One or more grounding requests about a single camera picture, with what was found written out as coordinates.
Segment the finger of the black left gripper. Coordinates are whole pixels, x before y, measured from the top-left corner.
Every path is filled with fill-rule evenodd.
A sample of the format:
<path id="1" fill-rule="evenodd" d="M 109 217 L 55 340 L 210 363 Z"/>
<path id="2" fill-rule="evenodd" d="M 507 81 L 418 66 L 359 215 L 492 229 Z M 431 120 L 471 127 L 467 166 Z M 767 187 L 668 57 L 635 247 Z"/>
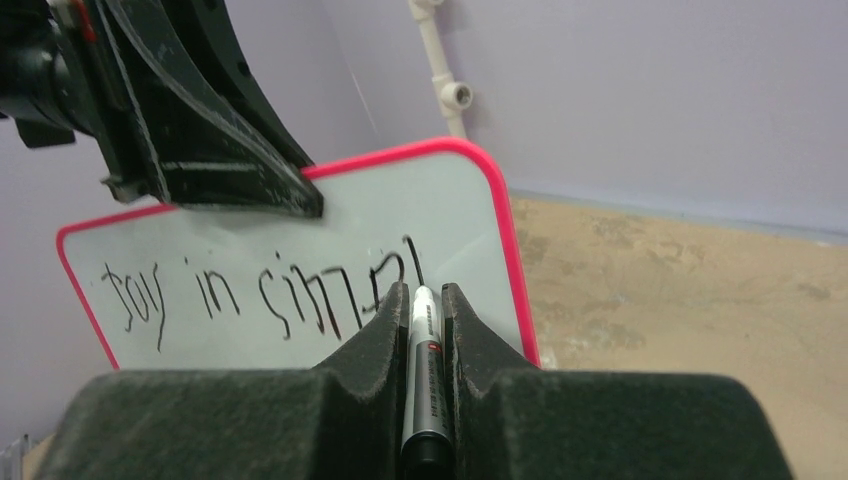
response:
<path id="1" fill-rule="evenodd" d="M 223 0 L 164 0 L 180 41 L 213 90 L 297 169 L 314 162 L 283 125 L 245 59 Z"/>
<path id="2" fill-rule="evenodd" d="M 100 1 L 152 195 L 185 209 L 315 219 L 318 188 L 204 79 L 163 1 Z"/>

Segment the red framed whiteboard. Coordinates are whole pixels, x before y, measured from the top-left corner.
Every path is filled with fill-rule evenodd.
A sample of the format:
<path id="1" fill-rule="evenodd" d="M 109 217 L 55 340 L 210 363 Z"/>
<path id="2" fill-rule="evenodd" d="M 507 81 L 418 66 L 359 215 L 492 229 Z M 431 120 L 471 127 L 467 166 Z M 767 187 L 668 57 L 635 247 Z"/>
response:
<path id="1" fill-rule="evenodd" d="M 59 259 L 117 369 L 311 367 L 395 282 L 460 286 L 539 359 L 509 193 L 454 137 L 309 168 L 317 220 L 153 206 L 62 228 Z"/>

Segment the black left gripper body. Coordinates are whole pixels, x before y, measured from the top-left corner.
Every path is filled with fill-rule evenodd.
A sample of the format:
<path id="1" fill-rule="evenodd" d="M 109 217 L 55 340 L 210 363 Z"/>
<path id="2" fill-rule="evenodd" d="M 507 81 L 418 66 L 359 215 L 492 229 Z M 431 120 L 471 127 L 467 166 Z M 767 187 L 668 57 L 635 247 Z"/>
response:
<path id="1" fill-rule="evenodd" d="M 2 2 L 1 116 L 28 148 L 71 144 L 76 134 L 126 148 L 128 110 L 97 2 Z"/>

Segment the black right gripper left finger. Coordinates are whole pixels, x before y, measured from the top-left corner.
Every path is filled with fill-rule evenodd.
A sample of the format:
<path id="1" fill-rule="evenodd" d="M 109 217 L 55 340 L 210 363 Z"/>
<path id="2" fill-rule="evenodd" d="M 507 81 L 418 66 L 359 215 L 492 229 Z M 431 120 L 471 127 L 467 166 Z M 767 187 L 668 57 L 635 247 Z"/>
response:
<path id="1" fill-rule="evenodd" d="M 72 400 L 39 479 L 397 479 L 409 289 L 309 369 L 123 370 Z"/>

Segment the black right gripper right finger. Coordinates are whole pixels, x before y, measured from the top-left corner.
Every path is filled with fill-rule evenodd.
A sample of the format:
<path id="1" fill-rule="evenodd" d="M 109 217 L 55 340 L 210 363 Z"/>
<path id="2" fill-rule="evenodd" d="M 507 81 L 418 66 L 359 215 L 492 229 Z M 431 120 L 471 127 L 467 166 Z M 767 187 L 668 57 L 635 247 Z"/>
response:
<path id="1" fill-rule="evenodd" d="M 789 479 L 751 392 L 722 375 L 543 370 L 442 289 L 459 479 Z"/>

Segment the white marker pen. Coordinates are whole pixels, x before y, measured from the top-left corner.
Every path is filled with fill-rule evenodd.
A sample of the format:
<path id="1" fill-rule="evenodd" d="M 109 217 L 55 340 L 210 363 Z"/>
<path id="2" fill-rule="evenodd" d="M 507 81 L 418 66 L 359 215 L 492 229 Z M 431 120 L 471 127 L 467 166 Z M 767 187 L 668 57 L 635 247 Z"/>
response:
<path id="1" fill-rule="evenodd" d="M 448 479 L 454 464 L 446 399 L 443 318 L 433 291 L 413 296 L 407 350 L 406 399 L 401 436 L 405 479 Z"/>

